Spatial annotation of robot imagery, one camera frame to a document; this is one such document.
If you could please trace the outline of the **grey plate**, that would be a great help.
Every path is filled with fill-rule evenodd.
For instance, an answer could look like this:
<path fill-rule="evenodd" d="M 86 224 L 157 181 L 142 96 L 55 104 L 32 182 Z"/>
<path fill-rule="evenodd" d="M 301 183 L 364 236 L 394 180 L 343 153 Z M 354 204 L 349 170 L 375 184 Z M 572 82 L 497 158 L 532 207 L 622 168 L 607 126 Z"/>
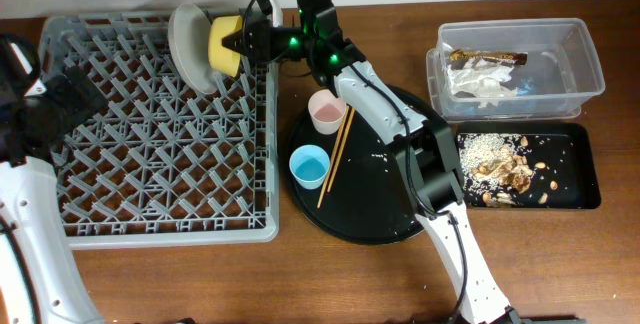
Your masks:
<path fill-rule="evenodd" d="M 194 91 L 214 94 L 218 87 L 208 59 L 211 22 L 195 4 L 185 3 L 171 14 L 168 41 L 172 60 L 182 80 Z"/>

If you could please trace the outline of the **pink cup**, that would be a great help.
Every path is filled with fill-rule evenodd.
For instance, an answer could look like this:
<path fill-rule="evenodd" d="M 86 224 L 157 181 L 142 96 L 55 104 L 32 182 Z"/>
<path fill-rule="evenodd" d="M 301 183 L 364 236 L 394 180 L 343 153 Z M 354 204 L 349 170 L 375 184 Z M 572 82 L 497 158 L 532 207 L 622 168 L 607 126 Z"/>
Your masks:
<path fill-rule="evenodd" d="M 312 124 L 317 132 L 331 135 L 338 131 L 346 114 L 346 103 L 329 89 L 315 92 L 307 104 Z"/>

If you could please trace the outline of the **wooden chopstick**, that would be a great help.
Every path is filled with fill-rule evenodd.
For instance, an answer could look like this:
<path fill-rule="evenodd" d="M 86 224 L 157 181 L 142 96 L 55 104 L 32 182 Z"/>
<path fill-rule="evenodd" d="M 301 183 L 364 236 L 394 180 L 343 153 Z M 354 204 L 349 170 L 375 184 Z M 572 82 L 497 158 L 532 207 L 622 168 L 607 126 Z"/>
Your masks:
<path fill-rule="evenodd" d="M 343 130 L 342 130 L 342 135 L 340 137 L 340 140 L 338 142 L 338 146 L 337 146 L 337 152 L 336 152 L 336 156 L 334 158 L 334 162 L 333 162 L 333 167 L 332 167 L 332 171 L 331 174 L 329 176 L 329 183 L 328 183 L 328 187 L 327 187 L 327 192 L 330 192 L 332 187 L 333 187 L 333 183 L 338 171 L 338 167 L 344 152 L 344 148 L 346 146 L 347 143 L 347 139 L 348 139 L 348 135 L 351 129 L 351 125 L 353 122 L 353 118 L 355 116 L 355 110 L 351 107 L 348 107 L 348 114 L 347 114 L 347 119 L 345 122 L 345 125 L 343 126 Z"/>
<path fill-rule="evenodd" d="M 320 192 L 320 196 L 319 196 L 319 199 L 318 199 L 318 202 L 317 202 L 317 206 L 316 206 L 317 209 L 321 208 L 324 195 L 325 195 L 325 193 L 327 191 L 328 182 L 329 182 L 329 179 L 331 177 L 331 172 L 332 172 L 332 168 L 333 168 L 333 165 L 334 165 L 334 162 L 335 162 L 335 158 L 337 156 L 338 146 L 339 146 L 339 143 L 340 143 L 340 140 L 341 140 L 341 137 L 342 137 L 342 133 L 344 131 L 344 127 L 345 127 L 346 120 L 347 120 L 347 115 L 349 114 L 349 112 L 350 112 L 350 107 L 349 107 L 349 105 L 346 105 L 344 118 L 342 119 L 342 122 L 340 124 L 339 129 L 338 129 L 338 132 L 337 132 L 337 135 L 336 135 L 336 139 L 335 139 L 335 142 L 334 142 L 334 146 L 333 146 L 333 149 L 332 149 L 332 154 L 330 156 L 329 169 L 328 169 L 327 175 L 326 175 L 326 177 L 324 179 L 324 182 L 323 182 L 323 185 L 322 185 L 322 188 L 321 188 L 321 192 Z"/>

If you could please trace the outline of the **blue cup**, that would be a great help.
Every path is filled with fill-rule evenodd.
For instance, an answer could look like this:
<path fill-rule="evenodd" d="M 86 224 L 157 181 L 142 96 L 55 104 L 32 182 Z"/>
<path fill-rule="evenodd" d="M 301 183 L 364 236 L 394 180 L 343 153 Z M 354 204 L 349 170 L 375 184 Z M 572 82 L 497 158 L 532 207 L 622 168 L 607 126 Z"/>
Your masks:
<path fill-rule="evenodd" d="M 289 169 L 295 181 L 306 190 L 319 188 L 329 171 L 330 159 L 317 145 L 303 145 L 289 158 Z"/>

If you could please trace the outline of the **brown snack wrapper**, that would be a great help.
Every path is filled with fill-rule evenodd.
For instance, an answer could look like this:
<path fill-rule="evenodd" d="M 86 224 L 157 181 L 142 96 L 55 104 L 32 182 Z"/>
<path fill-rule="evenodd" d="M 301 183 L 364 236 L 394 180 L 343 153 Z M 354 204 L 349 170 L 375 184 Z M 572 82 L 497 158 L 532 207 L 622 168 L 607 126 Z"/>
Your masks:
<path fill-rule="evenodd" d="M 528 61 L 527 53 L 504 52 L 504 51 L 476 51 L 457 49 L 448 56 L 450 62 L 468 62 L 475 59 L 482 59 L 487 62 L 504 64 L 508 66 L 522 66 Z"/>

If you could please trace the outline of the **white napkin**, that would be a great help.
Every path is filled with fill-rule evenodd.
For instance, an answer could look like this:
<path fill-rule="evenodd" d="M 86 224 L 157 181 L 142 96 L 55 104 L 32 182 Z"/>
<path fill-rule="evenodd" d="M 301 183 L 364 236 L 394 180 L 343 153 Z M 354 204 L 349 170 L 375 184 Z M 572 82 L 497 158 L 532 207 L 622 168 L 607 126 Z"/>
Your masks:
<path fill-rule="evenodd" d="M 452 62 L 447 67 L 450 93 L 459 98 L 478 98 L 479 108 L 497 106 L 499 98 L 516 97 L 518 89 L 509 89 L 513 66 L 472 58 Z"/>

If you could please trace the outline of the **food scraps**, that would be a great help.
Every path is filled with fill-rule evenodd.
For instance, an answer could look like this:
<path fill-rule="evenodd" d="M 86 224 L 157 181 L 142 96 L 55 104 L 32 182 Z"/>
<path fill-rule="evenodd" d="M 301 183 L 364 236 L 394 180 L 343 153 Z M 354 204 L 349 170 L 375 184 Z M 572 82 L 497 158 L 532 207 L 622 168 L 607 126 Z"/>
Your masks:
<path fill-rule="evenodd" d="M 465 202 L 478 208 L 544 207 L 559 183 L 547 162 L 533 158 L 522 134 L 468 133 L 458 136 Z"/>

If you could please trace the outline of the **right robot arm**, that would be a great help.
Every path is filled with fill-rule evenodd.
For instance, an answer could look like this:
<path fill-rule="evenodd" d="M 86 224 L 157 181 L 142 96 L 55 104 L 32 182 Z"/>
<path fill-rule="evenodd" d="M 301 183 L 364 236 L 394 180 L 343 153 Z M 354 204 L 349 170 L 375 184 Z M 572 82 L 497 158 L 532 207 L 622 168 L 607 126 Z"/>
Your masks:
<path fill-rule="evenodd" d="M 214 20 L 208 39 L 212 68 L 237 74 L 243 58 L 256 64 L 306 60 L 316 82 L 355 110 L 392 150 L 409 211 L 426 230 L 454 286 L 451 322 L 519 323 L 477 244 L 463 201 L 463 173 L 449 125 L 399 99 L 372 64 L 344 37 L 332 0 L 297 0 L 299 24 L 276 19 L 275 0 L 250 0 L 261 13 Z"/>

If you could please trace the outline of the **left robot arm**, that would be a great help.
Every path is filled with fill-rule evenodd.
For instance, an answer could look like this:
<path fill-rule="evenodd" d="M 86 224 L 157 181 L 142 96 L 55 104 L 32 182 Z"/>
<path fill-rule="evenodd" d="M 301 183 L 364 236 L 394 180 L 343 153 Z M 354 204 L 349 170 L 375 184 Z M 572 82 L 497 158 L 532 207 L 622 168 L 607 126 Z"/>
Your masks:
<path fill-rule="evenodd" d="M 100 323 L 62 226 L 52 148 L 108 102 L 78 66 L 48 80 L 1 37 L 1 298 L 12 323 Z"/>

